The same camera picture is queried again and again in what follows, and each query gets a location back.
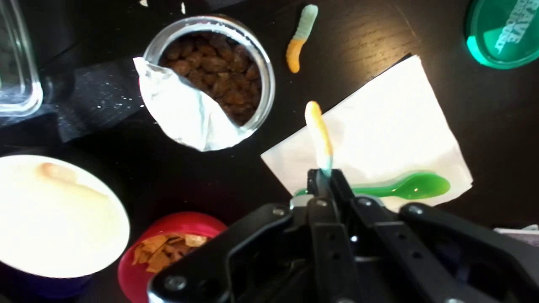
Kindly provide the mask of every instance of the red bowl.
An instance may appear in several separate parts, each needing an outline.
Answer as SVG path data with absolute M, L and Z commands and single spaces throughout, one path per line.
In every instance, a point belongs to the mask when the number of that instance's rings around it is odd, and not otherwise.
M 122 256 L 118 266 L 118 281 L 122 291 L 132 303 L 149 303 L 149 283 L 156 274 L 147 273 L 147 268 L 144 264 L 134 266 L 135 247 L 144 239 L 164 232 L 198 234 L 213 239 L 218 237 L 225 229 L 226 225 L 221 220 L 201 212 L 177 212 L 157 220 Z

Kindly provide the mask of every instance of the cereal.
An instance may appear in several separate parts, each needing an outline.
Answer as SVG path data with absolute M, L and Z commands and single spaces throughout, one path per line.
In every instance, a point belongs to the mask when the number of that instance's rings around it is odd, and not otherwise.
M 246 49 L 226 37 L 186 35 L 166 50 L 162 66 L 216 99 L 236 124 L 250 121 L 258 108 L 260 71 Z
M 149 273 L 161 273 L 208 241 L 208 237 L 196 234 L 159 234 L 144 239 L 135 247 L 134 266 L 145 264 Z

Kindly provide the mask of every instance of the screw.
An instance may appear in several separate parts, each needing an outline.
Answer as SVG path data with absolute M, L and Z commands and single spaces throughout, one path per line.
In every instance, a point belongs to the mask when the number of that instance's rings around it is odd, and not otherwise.
M 166 288 L 169 291 L 182 291 L 188 286 L 188 279 L 184 276 L 167 276 Z
M 272 212 L 273 212 L 275 215 L 280 215 L 280 217 L 285 215 L 285 210 L 284 210 L 284 209 L 273 209 Z
M 413 214 L 417 214 L 417 215 L 422 215 L 422 214 L 423 214 L 423 209 L 420 209 L 420 207 L 417 207 L 417 205 L 412 205 L 412 207 L 408 207 L 408 212 L 413 212 Z

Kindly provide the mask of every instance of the peeled foil lid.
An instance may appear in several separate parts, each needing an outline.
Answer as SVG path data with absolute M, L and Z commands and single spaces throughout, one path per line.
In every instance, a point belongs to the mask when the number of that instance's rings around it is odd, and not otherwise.
M 494 69 L 516 69 L 539 57 L 539 0 L 476 0 L 467 23 L 474 59 Z
M 135 57 L 134 62 L 147 109 L 174 141 L 213 151 L 235 146 L 255 133 L 238 128 L 218 101 L 172 69 L 150 64 L 144 57 Z

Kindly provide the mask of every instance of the clear container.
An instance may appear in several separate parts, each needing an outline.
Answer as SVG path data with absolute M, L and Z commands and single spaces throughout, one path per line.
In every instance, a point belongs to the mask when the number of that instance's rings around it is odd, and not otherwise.
M 44 91 L 17 0 L 0 0 L 0 116 L 29 116 Z

